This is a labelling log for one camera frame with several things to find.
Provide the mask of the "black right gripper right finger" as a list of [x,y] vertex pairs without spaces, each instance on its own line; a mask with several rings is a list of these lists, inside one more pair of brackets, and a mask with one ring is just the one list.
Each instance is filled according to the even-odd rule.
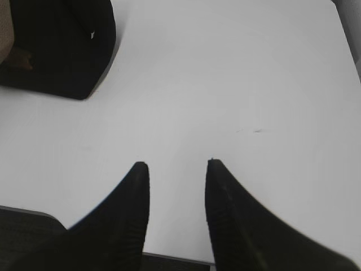
[[271,213],[218,159],[207,164],[205,210],[216,270],[358,270]]

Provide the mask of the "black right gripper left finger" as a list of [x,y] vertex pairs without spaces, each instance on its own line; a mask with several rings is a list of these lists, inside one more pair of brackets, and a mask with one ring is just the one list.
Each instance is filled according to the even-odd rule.
[[68,230],[74,270],[139,270],[149,221],[149,169],[136,162],[113,191]]

